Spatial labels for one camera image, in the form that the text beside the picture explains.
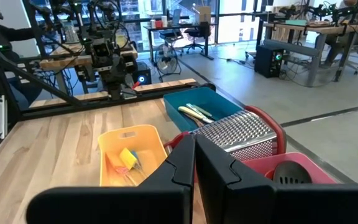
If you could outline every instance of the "yellow handle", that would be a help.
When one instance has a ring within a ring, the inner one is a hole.
[[[203,117],[201,115],[199,115],[198,113],[194,112],[193,110],[187,108],[187,107],[184,107],[184,106],[179,106],[178,108],[178,111],[182,111],[188,115],[191,115],[195,118],[198,118],[198,119],[203,119]]]

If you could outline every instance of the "computer monitor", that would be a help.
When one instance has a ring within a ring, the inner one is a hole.
[[[179,25],[179,22],[180,22],[180,13],[181,13],[181,9],[175,9],[175,10],[173,11],[173,16],[172,16],[172,25],[173,25],[173,26]]]

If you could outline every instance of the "cheese grater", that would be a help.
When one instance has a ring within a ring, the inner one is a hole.
[[[202,134],[240,161],[275,155],[276,132],[258,115],[239,111],[202,126],[191,134]]]

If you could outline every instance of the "metal bracket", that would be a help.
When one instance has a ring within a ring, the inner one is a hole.
[[[0,96],[0,140],[7,134],[7,101],[5,96]]]
[[[342,23],[341,25],[343,26],[343,31],[342,31],[342,34],[339,34],[338,36],[343,37],[346,34],[347,24]]]

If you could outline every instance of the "plastic bin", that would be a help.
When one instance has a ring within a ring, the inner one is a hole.
[[[136,152],[146,176],[153,173],[167,158],[157,129],[151,125],[138,125],[109,131],[100,135],[98,142],[101,155],[100,186],[131,185],[128,178],[117,173],[113,167],[113,164],[114,166],[124,166],[119,154],[125,147]],[[114,152],[115,156],[112,161],[106,156],[108,151]],[[141,172],[134,169],[130,170],[128,175],[136,185],[145,179]]]
[[[293,161],[302,165],[309,172],[311,180],[314,184],[336,184],[335,180],[328,176],[328,174],[318,167],[312,160],[299,152],[291,152],[260,159],[242,161],[242,163],[264,175],[266,178],[271,179],[276,166],[283,161]]]
[[[215,120],[241,110],[241,107],[207,87],[167,94],[164,96],[164,103],[167,114],[182,132],[198,128],[194,121],[178,111],[179,106],[186,106],[187,103],[197,105],[210,112]]]

